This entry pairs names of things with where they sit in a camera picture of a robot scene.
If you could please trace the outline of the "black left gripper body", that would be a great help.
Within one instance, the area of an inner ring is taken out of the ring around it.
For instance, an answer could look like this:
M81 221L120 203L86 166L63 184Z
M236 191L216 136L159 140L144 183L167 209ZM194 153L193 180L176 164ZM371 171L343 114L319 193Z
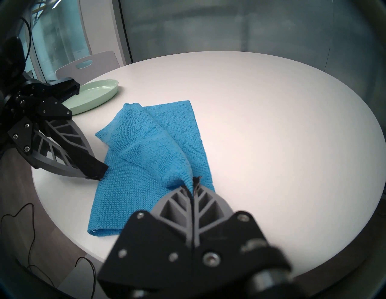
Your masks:
M1 83L1 129L10 129L24 117L33 123L70 120L72 112L63 103L79 91L80 84L73 78L51 83L22 78L8 86Z

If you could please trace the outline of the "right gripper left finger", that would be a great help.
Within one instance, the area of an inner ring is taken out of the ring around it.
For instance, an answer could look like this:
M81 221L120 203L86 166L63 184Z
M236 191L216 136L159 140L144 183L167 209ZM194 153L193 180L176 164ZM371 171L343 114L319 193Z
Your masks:
M166 289L188 282L194 248L192 195L179 187L128 219L98 274L102 289Z

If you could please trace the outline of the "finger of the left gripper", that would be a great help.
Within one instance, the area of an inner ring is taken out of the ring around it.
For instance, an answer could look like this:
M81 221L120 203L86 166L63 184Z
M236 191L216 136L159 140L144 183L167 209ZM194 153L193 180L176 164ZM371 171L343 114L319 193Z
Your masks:
M103 178L108 166L95 158L87 138L76 123L70 120L41 121L38 153L51 153L52 159L41 168L66 177Z
M14 147L35 169L74 178L100 179L100 161L72 120L29 118L8 122L8 147Z

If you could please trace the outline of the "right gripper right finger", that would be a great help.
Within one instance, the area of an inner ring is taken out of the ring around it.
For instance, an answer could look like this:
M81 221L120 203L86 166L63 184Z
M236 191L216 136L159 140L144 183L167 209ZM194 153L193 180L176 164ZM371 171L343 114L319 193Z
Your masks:
M271 246L254 217L233 212L214 191L193 178L194 272L288 272L289 262Z

